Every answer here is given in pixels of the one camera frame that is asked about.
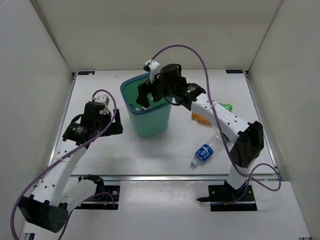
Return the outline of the clear bottle blue label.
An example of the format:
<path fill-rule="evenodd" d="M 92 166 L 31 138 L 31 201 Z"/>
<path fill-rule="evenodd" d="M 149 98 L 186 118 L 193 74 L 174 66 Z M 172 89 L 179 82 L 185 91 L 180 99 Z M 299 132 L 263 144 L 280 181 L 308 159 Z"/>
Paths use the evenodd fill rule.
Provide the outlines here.
<path fill-rule="evenodd" d="M 219 133 L 216 133 L 195 152 L 193 159 L 190 161 L 190 166 L 197 168 L 198 166 L 205 165 L 223 148 L 222 137 Z"/>

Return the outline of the clear bottle green label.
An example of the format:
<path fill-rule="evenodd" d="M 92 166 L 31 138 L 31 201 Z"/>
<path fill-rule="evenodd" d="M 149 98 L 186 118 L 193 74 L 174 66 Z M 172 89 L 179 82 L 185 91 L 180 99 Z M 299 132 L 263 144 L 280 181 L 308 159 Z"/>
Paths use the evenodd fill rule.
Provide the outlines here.
<path fill-rule="evenodd" d="M 224 139 L 224 141 L 226 143 L 230 143 L 231 142 L 230 139 L 225 134 L 223 134 L 223 139 Z"/>

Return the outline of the clear bottle black label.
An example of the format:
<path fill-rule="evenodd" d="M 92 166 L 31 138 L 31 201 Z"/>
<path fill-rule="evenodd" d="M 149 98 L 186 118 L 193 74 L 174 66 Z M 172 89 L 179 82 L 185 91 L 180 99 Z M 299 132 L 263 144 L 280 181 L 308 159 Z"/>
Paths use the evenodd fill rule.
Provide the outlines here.
<path fill-rule="evenodd" d="M 139 99 L 140 99 L 140 98 L 137 97 L 137 99 L 136 99 L 136 101 L 135 101 L 135 107 L 134 107 L 134 108 L 135 108 L 136 111 L 142 112 L 142 111 L 149 111 L 149 110 L 152 109 L 151 105 L 150 105 L 149 107 L 144 107 L 144 106 L 142 106 L 141 104 L 139 104 L 139 103 L 138 103 L 138 100 L 139 100 Z M 152 96 L 148 97 L 148 101 L 149 101 L 149 103 L 151 104 L 151 103 L 153 102 L 153 97 L 152 97 Z"/>

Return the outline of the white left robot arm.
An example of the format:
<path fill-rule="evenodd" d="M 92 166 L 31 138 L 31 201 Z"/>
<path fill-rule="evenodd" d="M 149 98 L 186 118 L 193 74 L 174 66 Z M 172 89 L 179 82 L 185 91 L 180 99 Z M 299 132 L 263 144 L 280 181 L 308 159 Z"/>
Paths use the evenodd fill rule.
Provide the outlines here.
<path fill-rule="evenodd" d="M 42 178 L 29 197 L 18 201 L 25 220 L 33 225 L 58 233 L 67 223 L 69 214 L 89 198 L 100 200 L 105 196 L 103 179 L 87 174 L 69 190 L 65 186 L 81 157 L 90 146 L 90 140 L 123 133 L 120 112 L 108 110 L 107 103 L 89 101 L 84 112 L 74 117 L 62 140 L 76 144 L 76 151 L 60 156 Z"/>

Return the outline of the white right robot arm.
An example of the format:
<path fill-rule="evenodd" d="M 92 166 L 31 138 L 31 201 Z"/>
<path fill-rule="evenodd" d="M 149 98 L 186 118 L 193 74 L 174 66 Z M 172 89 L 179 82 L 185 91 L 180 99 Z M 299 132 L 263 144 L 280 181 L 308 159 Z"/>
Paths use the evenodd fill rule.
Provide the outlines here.
<path fill-rule="evenodd" d="M 264 148 L 262 124 L 244 120 L 213 101 L 208 91 L 196 83 L 187 82 L 182 76 L 181 65 L 177 63 L 161 67 L 155 60 L 149 60 L 144 70 L 149 73 L 149 79 L 137 87 L 137 104 L 149 108 L 148 95 L 154 102 L 174 98 L 174 105 L 201 115 L 222 131 L 221 136 L 228 137 L 233 144 L 228 153 L 232 167 L 225 180 L 224 193 L 230 200 L 238 199 L 254 160 Z"/>

